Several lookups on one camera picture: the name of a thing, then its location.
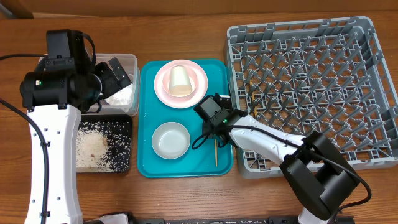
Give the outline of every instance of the white granules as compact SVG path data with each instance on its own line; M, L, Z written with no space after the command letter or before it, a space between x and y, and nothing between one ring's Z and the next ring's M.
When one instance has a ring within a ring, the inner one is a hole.
M76 167L79 172L109 172L108 143L106 136L97 130L81 128L77 132Z

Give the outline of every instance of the blue tray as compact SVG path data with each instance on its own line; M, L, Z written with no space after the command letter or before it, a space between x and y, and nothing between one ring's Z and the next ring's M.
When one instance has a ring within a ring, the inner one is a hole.
M207 74L206 95L219 93L228 95L228 81L225 65L215 59L192 60L199 64ZM157 71L170 61L147 63L142 69L141 92L139 100L139 131L137 166L146 177L194 177L224 175L233 165L232 146L218 149L218 166L215 164L214 140L207 140L197 150L189 150L178 159L163 159L152 148L152 134L161 124L174 121L184 125L192 142L202 134L202 119L193 107L175 109L164 105L156 96L154 80Z

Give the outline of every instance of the table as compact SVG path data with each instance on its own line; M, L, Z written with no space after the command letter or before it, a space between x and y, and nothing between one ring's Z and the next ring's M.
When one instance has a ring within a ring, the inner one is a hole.
M224 61L226 30L233 25L368 16L398 86L398 13L323 12L233 14L218 16L98 17L89 19L2 20L0 55L46 53L45 32L76 29L91 36L97 52L137 56L142 68L152 60L218 58ZM0 63L0 96L22 108L19 84L37 58L14 58ZM131 170L125 174L79 174L78 196L85 220L116 211L133 211L138 218L259 218L298 215L302 206L286 180L244 180L236 161L222 177L147 179L136 167L138 118L134 117ZM28 124L0 106L0 220L22 223L30 199L31 148ZM366 205L349 208L356 223L397 223L398 166L359 171L373 190ZM366 196L358 187L346 202Z

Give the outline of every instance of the plastic dish rack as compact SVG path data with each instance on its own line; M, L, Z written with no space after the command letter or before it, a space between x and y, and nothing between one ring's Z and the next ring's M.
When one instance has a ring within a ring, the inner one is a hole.
M234 108L286 133L326 134L357 170L398 163L398 97L369 18L233 26L227 35ZM236 154L246 179L282 176L253 151Z

